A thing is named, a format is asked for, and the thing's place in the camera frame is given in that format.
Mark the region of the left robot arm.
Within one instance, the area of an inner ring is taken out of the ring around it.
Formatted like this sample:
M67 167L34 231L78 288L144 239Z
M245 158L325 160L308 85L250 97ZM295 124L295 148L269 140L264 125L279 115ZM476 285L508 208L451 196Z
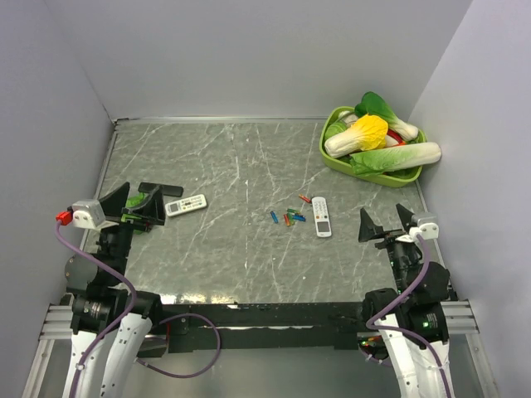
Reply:
M163 226L163 188L136 197L124 183L100 199L78 201L56 215L56 227L98 234L97 250L78 248L65 266L71 305L71 359L65 397L119 397L147 333L163 325L157 294L138 291L124 276L134 233Z

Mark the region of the beige white remote control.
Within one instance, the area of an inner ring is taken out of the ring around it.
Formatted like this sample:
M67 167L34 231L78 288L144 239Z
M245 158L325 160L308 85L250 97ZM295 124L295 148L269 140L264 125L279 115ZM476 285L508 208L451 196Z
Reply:
M207 200L203 194L171 201L165 205L168 217L181 216L189 212L198 211L207 207Z

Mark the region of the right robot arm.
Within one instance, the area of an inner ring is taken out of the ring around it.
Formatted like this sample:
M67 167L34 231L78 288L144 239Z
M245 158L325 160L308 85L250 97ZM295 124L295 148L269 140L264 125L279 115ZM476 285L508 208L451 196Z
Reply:
M366 360L390 366L403 397L452 397L449 330L442 304L450 297L450 273L431 259L427 243L439 235L436 217L396 206L401 228L385 230L360 211L359 242L385 250L395 288L365 295L362 318L371 337L358 346Z

